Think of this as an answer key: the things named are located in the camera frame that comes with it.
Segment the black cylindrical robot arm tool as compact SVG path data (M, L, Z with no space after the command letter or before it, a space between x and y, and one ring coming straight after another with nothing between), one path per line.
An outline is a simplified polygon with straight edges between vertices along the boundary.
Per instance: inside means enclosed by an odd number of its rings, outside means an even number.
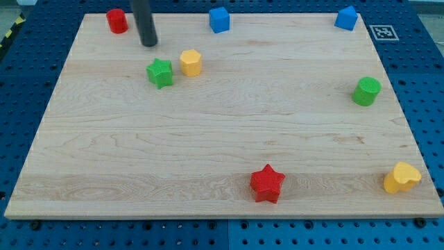
M145 47L154 47L157 44L157 33L149 0L130 0L135 24L139 33L140 42Z

